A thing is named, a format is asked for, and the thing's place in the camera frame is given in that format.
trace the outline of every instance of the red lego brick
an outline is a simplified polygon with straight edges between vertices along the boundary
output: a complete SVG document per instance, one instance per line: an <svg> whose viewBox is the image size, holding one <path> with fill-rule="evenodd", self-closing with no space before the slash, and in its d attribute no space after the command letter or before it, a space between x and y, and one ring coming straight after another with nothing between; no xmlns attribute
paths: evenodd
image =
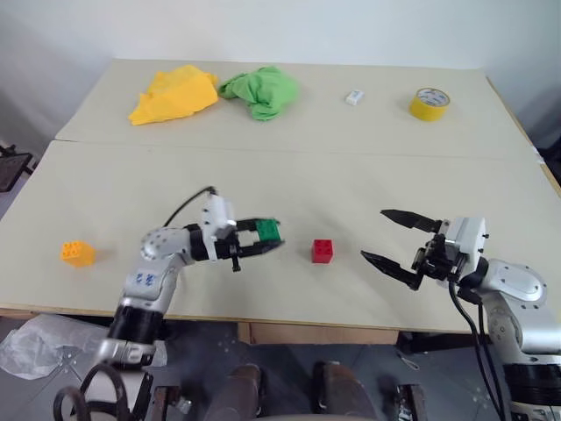
<svg viewBox="0 0 561 421"><path fill-rule="evenodd" d="M330 239L315 239L312 246L313 263L329 263L333 257L333 244Z"/></svg>

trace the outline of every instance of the green lego brick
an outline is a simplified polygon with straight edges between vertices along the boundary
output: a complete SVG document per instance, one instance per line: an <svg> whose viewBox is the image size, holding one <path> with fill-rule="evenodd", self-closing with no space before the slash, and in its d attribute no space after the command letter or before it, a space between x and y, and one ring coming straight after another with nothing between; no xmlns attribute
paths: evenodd
<svg viewBox="0 0 561 421"><path fill-rule="evenodd" d="M274 219L262 219L257 221L255 225L257 226L257 233L259 234L260 241L281 239L279 229L277 228L277 221Z"/></svg>

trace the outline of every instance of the cable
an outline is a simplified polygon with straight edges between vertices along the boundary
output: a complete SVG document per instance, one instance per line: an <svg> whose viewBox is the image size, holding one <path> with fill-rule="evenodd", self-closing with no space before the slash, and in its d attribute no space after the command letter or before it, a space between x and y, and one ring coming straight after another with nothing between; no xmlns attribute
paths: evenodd
<svg viewBox="0 0 561 421"><path fill-rule="evenodd" d="M478 332L477 332L477 327L476 327L475 323L473 323L473 320L470 317L470 315L467 314L464 307L462 307L462 304L459 302L458 296L456 296L456 290L454 289L454 283L453 282L448 283L448 291L450 292L450 298L452 299L452 302L454 303L454 307L456 307L456 310L459 311L459 314L462 315L462 317L465 319L467 324L469 324L469 326L470 326L470 330L472 331L472 336L473 336L473 341L474 341L473 347L475 349L475 356L477 357L477 364L479 366L479 371L481 372L481 377L483 378L483 382L485 383L487 393L491 397L491 402L493 403L493 406L494 406L495 410L497 411L497 415L499 416L499 419L501 421L505 421L505 417L504 417L504 414L502 412L502 408L499 407L499 404L497 404L497 401L495 400L493 390L491 389L491 385L489 384L489 379L487 379L485 368L483 366L483 359L481 358L481 349L480 349L480 345L479 345L479 335L478 335Z"/></svg>
<svg viewBox="0 0 561 421"><path fill-rule="evenodd" d="M491 370L491 376L493 377L494 388L497 392L497 398L499 399L499 406L504 414L505 406L504 402L502 401L502 390L501 390L501 383L499 382L499 376L497 375L497 371L494 369L493 358L491 357L491 353L489 352L489 346L487 345L487 340L485 337L485 325L483 324L483 304L478 304L478 319L479 319L479 341L483 345L483 351L485 351L485 356L487 358L487 365Z"/></svg>
<svg viewBox="0 0 561 421"><path fill-rule="evenodd" d="M196 192L194 195L192 195L189 199L187 199L185 202L183 202L183 203L181 204L181 206L175 210L174 213L172 213L172 216L169 217L169 218L167 219L167 221L166 221L166 223L164 224L164 226L168 226L169 223L172 222L172 221L174 220L174 218L177 216L177 214L178 214L179 212L181 212L185 206L187 206L188 204L190 204L191 202L193 202L197 197L199 197L200 195L202 195L203 193L205 193L205 192L207 192L207 191L208 191L210 194L212 194L212 195L215 195L215 194L217 193L217 190L216 190L214 187L212 187L212 186L208 186L208 187L205 187L205 188L202 189L202 190L197 191L197 192Z"/></svg>

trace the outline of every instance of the white eraser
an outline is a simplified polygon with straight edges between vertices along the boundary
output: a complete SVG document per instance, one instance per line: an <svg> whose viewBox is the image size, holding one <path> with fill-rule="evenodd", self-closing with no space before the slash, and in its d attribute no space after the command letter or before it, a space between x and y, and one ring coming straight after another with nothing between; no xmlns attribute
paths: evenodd
<svg viewBox="0 0 561 421"><path fill-rule="evenodd" d="M356 105L364 95L365 93L362 90L355 89L352 90L349 95L347 95L347 98L345 98L344 101L346 103L349 103L350 105Z"/></svg>

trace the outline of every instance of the green cloth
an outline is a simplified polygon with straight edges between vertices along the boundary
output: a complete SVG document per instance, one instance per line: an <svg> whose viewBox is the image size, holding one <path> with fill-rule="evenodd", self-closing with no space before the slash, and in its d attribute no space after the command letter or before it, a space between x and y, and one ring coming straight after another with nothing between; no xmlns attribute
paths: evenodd
<svg viewBox="0 0 561 421"><path fill-rule="evenodd" d="M275 66L269 66L232 77L218 88L218 95L245 99L253 118L265 121L281 114L296 99L298 84Z"/></svg>

